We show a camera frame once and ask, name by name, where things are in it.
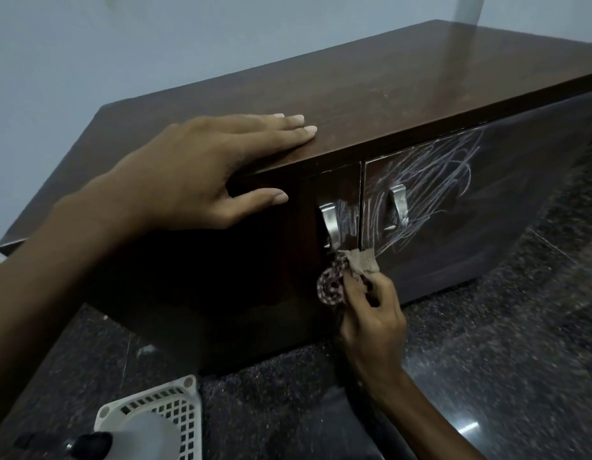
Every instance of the granite floor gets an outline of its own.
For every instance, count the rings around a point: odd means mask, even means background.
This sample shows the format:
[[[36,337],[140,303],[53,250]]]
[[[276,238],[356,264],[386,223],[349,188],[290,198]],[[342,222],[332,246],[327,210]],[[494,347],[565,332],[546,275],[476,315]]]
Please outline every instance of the granite floor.
[[[592,459],[592,148],[495,270],[405,313],[406,370],[489,459]],[[9,445],[89,431],[103,403],[188,373],[83,307],[0,427],[0,459],[53,458]],[[349,380],[330,339],[203,380],[205,458],[378,458],[371,438],[398,456]]]

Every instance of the cabinet top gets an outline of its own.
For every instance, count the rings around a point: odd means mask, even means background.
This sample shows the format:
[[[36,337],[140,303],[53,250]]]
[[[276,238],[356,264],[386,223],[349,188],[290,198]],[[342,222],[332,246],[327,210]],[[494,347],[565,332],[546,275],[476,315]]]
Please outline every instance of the cabinet top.
[[[429,21],[110,103],[1,245],[25,239],[63,195],[109,170],[168,124],[195,116],[303,114],[318,126],[316,138],[250,173],[289,166],[307,174],[591,89],[591,43]],[[374,146],[362,145],[376,139]]]

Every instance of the hand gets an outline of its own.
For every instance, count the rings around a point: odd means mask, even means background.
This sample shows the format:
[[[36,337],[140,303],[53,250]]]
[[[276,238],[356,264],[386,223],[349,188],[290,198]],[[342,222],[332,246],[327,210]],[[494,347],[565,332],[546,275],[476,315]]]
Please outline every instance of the hand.
[[[171,124],[81,192],[113,207],[111,213],[126,213],[140,230],[223,229],[287,201],[273,188],[232,198],[225,183],[244,164],[313,138],[317,128],[303,124],[302,115],[203,116]]]
[[[407,322],[392,280],[373,273],[372,294],[377,308],[366,298],[366,286],[350,272],[343,275],[348,306],[341,325],[347,356],[371,397],[377,402],[396,390],[405,374],[401,363]]]

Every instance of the white plastic basket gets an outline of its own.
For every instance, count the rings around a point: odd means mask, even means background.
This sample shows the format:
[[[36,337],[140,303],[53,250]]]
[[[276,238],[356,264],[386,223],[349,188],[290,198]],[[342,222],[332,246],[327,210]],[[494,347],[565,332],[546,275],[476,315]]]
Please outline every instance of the white plastic basket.
[[[202,460],[202,402],[193,375],[103,405],[93,429],[116,431],[126,419],[145,411],[166,417],[180,430],[178,460]]]

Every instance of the metal handle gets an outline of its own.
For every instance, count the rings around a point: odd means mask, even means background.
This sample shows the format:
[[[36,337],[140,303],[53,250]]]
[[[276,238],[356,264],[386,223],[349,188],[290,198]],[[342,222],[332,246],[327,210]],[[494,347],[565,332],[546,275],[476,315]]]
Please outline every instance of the metal handle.
[[[398,184],[390,189],[392,192],[394,206],[398,212],[398,219],[402,227],[409,225],[409,207],[407,206],[407,188],[404,184]]]
[[[336,218],[336,205],[333,203],[326,203],[319,207],[322,210],[323,222],[326,225],[328,231],[328,237],[330,241],[325,245],[326,248],[331,250],[338,250],[341,246],[341,235],[338,231],[338,220]]]

